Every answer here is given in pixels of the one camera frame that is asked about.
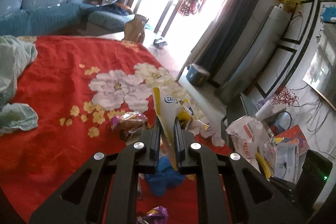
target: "light green cloth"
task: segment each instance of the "light green cloth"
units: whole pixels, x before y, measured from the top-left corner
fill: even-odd
[[[27,104],[6,104],[17,90],[17,78],[37,56],[33,43],[11,35],[0,37],[0,133],[37,127],[38,116]]]

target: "trash can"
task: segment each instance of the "trash can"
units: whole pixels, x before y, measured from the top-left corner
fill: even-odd
[[[187,80],[193,86],[201,87],[209,79],[210,73],[202,66],[191,64],[187,73]]]

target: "television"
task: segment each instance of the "television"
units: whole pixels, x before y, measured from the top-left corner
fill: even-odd
[[[303,80],[336,110],[336,24],[324,24],[323,35]]]

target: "red book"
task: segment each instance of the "red book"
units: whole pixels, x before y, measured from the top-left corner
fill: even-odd
[[[285,132],[276,136],[276,143],[293,143],[299,145],[299,155],[307,152],[310,148],[305,135],[302,133],[298,125],[286,130]]]

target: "newspaper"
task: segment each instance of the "newspaper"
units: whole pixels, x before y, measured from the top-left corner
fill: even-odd
[[[298,170],[299,146],[292,143],[278,143],[274,176],[296,183]]]

